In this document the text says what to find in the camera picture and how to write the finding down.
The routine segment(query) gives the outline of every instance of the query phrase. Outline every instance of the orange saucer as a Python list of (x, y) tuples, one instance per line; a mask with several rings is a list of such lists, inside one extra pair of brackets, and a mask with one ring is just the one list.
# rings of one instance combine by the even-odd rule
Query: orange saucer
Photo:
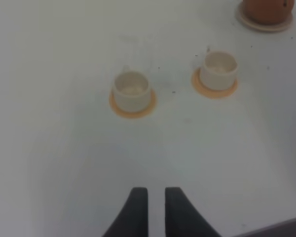
[(215, 99), (229, 96), (234, 93), (238, 87), (238, 81), (236, 80), (232, 87), (227, 90), (211, 90), (201, 82), (200, 72), (200, 68), (194, 72), (192, 76), (192, 85), (197, 92), (208, 98)]
[(125, 112), (125, 111), (121, 110), (117, 106), (117, 104), (116, 104), (116, 102), (114, 100), (113, 92), (111, 92), (111, 94), (110, 94), (109, 101), (110, 101), (110, 107), (111, 107), (111, 109), (118, 116), (121, 116), (121, 117), (126, 118), (126, 119), (139, 119), (139, 118), (142, 118), (144, 116), (147, 116), (147, 115), (151, 114), (151, 112), (153, 111), (154, 107), (157, 104), (157, 97), (156, 97), (156, 94), (155, 94), (154, 90), (151, 90), (151, 102), (150, 102), (150, 104), (143, 111), (136, 112), (136, 113), (129, 113), (129, 112)]

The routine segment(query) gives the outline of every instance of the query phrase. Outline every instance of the small white cup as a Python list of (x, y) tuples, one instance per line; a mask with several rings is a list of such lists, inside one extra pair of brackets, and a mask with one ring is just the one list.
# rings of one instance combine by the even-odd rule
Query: small white cup
[(222, 51), (210, 51), (203, 62), (201, 81), (209, 89), (227, 90), (237, 78), (238, 64), (235, 58)]
[(113, 95), (121, 110), (136, 113), (143, 111), (150, 104), (151, 86), (144, 75), (137, 72), (126, 72), (115, 79)]

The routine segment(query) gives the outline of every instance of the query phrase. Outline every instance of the terracotta pot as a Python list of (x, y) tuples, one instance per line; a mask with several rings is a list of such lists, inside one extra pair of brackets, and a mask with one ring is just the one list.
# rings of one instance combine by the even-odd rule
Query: terracotta pot
[(245, 14), (257, 23), (272, 25), (284, 22), (295, 0), (243, 0)]

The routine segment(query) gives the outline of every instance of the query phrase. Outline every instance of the cup rim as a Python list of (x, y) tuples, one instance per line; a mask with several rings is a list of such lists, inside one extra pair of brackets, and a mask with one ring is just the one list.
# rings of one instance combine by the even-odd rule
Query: cup rim
[[(210, 69), (210, 68), (207, 66), (207, 64), (206, 64), (206, 59), (207, 59), (208, 56), (210, 56), (211, 54), (214, 54), (214, 53), (223, 53), (223, 54), (226, 54), (226, 55), (232, 57), (232, 58), (235, 60), (235, 62), (236, 62), (236, 68), (235, 68), (234, 70), (230, 71), (230, 72), (227, 72), (227, 73), (218, 73), (218, 72), (216, 72), (216, 71)], [(235, 73), (238, 71), (238, 69), (239, 69), (239, 64), (238, 64), (236, 58), (235, 58), (231, 53), (228, 53), (228, 52), (226, 52), (226, 51), (210, 51), (210, 52), (208, 52), (208, 53), (206, 54), (206, 56), (205, 56), (203, 66), (205, 67), (205, 69), (206, 69), (207, 71), (211, 72), (212, 74), (215, 74), (216, 76), (223, 76), (223, 77), (224, 77), (224, 76), (229, 76), (229, 75), (235, 74)]]
[[(119, 89), (117, 89), (117, 86), (116, 86), (116, 80), (117, 80), (120, 76), (122, 76), (122, 75), (124, 75), (124, 74), (128, 74), (128, 73), (135, 73), (135, 74), (139, 74), (139, 75), (141, 75), (141, 76), (145, 79), (145, 81), (147, 82), (147, 84), (148, 84), (147, 89), (146, 89), (144, 92), (142, 92), (142, 93), (140, 93), (140, 94), (137, 94), (137, 95), (127, 95), (127, 94), (122, 93)], [(128, 72), (123, 72), (123, 73), (119, 74), (119, 75), (114, 79), (113, 88), (114, 88), (114, 93), (117, 93), (117, 94), (120, 95), (120, 96), (123, 96), (123, 97), (126, 97), (126, 98), (133, 98), (133, 99), (136, 99), (136, 98), (142, 97), (142, 96), (146, 95), (147, 93), (149, 93), (151, 87), (150, 87), (149, 80), (146, 78), (146, 76), (145, 76), (144, 74), (142, 74), (142, 73), (140, 73), (140, 72), (136, 72), (136, 71), (128, 71)]]

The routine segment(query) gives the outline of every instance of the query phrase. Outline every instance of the white tabletop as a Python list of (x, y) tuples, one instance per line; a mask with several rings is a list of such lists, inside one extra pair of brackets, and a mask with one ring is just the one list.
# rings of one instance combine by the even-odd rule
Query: white tabletop
[[(136, 186), (154, 237), (168, 186), (224, 237), (295, 218), (296, 8), (262, 34), (239, 2), (0, 0), (0, 237), (100, 236)], [(226, 99), (191, 86), (207, 46), (239, 62)], [(125, 67), (151, 81), (150, 116), (111, 111)]]

